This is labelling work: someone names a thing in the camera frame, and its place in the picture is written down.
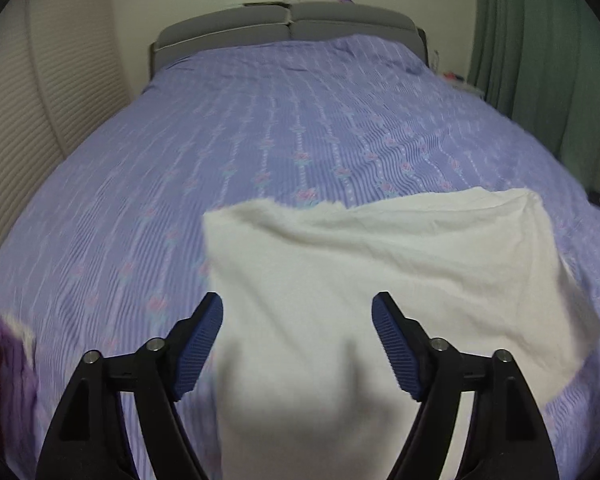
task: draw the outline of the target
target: bed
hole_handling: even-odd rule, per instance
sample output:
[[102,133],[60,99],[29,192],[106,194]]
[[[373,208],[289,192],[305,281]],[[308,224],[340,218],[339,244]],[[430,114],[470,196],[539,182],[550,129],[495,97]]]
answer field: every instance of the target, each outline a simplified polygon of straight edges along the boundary
[[[206,293],[202,214],[251,198],[355,206],[527,187],[600,318],[600,211],[531,135],[428,70],[408,17],[245,7],[168,27],[150,52],[142,95],[49,176],[0,249],[0,314],[36,335],[36,452],[85,351],[134,351],[190,315]],[[178,409],[221,478],[214,396],[203,374]],[[560,477],[574,479],[600,446],[600,343],[543,414]],[[139,428],[128,430],[149,478]]]

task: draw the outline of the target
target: white cloth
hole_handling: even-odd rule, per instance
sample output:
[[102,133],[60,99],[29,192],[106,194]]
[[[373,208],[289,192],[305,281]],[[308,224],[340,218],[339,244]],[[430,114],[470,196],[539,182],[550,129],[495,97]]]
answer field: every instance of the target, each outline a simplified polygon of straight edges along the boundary
[[[224,480],[382,480],[418,404],[371,321],[387,290],[459,351],[509,349],[540,406],[600,334],[525,189],[420,194],[354,209],[269,200],[205,214]],[[470,398],[442,478],[454,478]]]

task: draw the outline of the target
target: headboard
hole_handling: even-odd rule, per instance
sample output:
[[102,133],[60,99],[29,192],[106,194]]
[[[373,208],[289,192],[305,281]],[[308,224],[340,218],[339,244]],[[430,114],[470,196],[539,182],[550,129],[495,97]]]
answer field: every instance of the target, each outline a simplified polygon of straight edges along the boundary
[[237,7],[170,25],[150,47],[150,71],[153,76],[201,50],[284,40],[331,40],[351,34],[398,41],[429,64],[426,35],[404,14],[358,4],[304,2]]

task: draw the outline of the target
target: screw head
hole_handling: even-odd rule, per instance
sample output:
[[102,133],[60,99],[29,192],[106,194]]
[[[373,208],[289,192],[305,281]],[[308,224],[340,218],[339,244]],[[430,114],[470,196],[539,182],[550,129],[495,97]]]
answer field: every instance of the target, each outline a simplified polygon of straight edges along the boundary
[[443,352],[449,348],[449,342],[441,337],[435,337],[431,340],[431,347],[438,352]]
[[88,365],[94,364],[100,358],[100,352],[97,350],[89,350],[85,355],[82,356],[82,360]]
[[150,350],[151,352],[158,351],[163,346],[164,339],[162,339],[161,337],[154,337],[153,339],[149,339],[149,341],[146,342],[146,349]]
[[511,355],[511,352],[509,352],[509,350],[505,350],[504,348],[496,350],[495,355],[496,358],[503,363],[510,363],[513,361],[513,355]]

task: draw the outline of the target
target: textured grip pad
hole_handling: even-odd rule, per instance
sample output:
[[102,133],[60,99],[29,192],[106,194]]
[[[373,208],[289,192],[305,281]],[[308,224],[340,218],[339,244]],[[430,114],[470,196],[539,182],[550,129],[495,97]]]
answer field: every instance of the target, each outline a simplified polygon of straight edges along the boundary
[[196,385],[222,325],[222,312],[222,300],[220,296],[214,295],[208,310],[191,333],[178,358],[173,383],[174,400],[180,400]]
[[419,364],[416,354],[407,344],[407,339],[398,327],[394,316],[378,294],[371,304],[373,320],[384,352],[389,358],[391,368],[402,390],[411,394],[415,400],[422,400],[423,387],[419,378]]

